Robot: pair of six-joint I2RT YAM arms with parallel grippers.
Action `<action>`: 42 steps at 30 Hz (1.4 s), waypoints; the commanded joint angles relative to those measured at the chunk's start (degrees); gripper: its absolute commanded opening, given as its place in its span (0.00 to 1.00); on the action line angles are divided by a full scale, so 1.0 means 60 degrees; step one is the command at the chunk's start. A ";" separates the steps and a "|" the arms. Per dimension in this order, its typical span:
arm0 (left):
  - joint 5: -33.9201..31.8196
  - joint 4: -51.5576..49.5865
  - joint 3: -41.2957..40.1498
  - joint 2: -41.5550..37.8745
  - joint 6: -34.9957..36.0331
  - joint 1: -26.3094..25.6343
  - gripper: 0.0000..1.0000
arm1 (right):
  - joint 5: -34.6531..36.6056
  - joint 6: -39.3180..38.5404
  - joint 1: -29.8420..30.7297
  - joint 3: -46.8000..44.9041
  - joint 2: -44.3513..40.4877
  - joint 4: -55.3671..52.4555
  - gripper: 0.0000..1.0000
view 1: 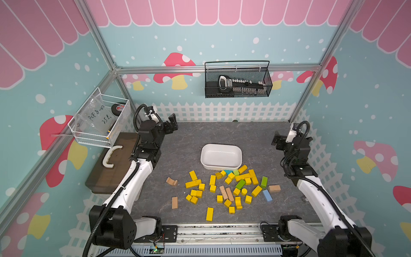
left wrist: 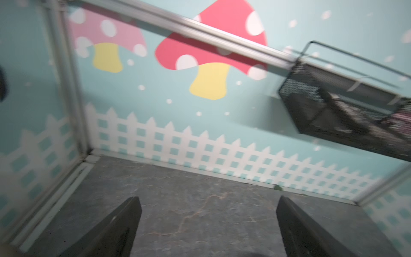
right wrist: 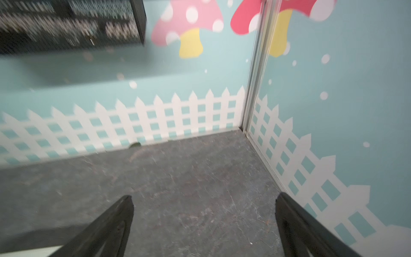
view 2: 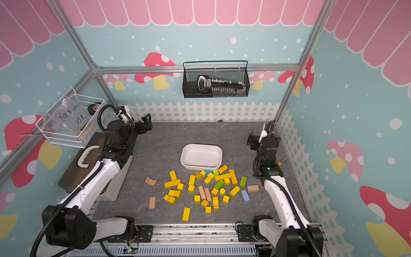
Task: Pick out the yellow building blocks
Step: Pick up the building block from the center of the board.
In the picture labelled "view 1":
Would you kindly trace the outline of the yellow cylinder block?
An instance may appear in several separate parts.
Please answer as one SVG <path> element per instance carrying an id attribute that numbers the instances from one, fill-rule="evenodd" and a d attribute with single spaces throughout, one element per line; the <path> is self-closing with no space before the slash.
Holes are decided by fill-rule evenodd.
<path id="1" fill-rule="evenodd" d="M 241 175 L 242 173 L 244 173 L 246 170 L 248 169 L 248 167 L 246 165 L 243 165 L 242 167 L 240 167 L 238 169 L 239 174 Z"/>

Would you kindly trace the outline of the long yellow block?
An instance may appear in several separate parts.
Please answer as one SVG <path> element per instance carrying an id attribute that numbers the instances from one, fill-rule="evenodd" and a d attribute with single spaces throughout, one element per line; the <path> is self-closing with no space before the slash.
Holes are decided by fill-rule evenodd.
<path id="1" fill-rule="evenodd" d="M 256 176 L 256 173 L 253 169 L 249 170 L 250 178 L 252 180 L 253 185 L 259 185 L 259 180 Z"/>
<path id="2" fill-rule="evenodd" d="M 197 179 L 197 180 L 185 183 L 185 187 L 193 188 L 193 187 L 199 186 L 201 183 L 202 183 L 202 180 Z"/>

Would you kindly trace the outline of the yellow plank block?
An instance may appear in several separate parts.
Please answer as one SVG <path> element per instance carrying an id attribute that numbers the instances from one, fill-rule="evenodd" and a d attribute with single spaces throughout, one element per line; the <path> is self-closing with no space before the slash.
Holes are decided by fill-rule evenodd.
<path id="1" fill-rule="evenodd" d="M 190 172 L 189 172 L 189 175 L 190 175 L 190 178 L 191 178 L 192 181 L 198 180 L 198 177 L 197 177 L 197 175 L 196 175 L 196 173 L 195 173 L 194 170 L 190 171 Z"/>

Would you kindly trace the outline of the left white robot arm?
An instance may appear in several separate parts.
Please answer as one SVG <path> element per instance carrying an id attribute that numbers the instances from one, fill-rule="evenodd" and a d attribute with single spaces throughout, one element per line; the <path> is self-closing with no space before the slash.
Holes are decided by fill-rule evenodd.
<path id="1" fill-rule="evenodd" d="M 141 104 L 133 116 L 133 126 L 139 138 L 130 156 L 130 167 L 114 193 L 102 204 L 95 205 L 88 217 L 91 234 L 82 255 L 88 256 L 92 245 L 107 248 L 105 256 L 115 249 L 131 250 L 135 240 L 148 238 L 156 243 L 163 236 L 161 218 L 144 216 L 134 220 L 131 216 L 148 176 L 160 157 L 164 137 L 178 129 L 175 114 L 163 121 L 153 106 Z"/>

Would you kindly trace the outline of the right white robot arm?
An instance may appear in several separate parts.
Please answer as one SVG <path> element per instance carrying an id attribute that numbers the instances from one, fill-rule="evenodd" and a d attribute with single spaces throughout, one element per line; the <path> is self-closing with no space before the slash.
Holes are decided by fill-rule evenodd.
<path id="1" fill-rule="evenodd" d="M 285 177 L 304 194 L 319 217 L 320 231 L 297 215 L 284 215 L 278 221 L 277 233 L 281 240 L 299 239 L 319 257 L 373 257 L 372 235 L 359 227 L 336 204 L 308 163 L 310 142 L 308 121 L 291 125 L 288 135 L 275 133 L 272 145 L 284 153 L 280 166 Z"/>

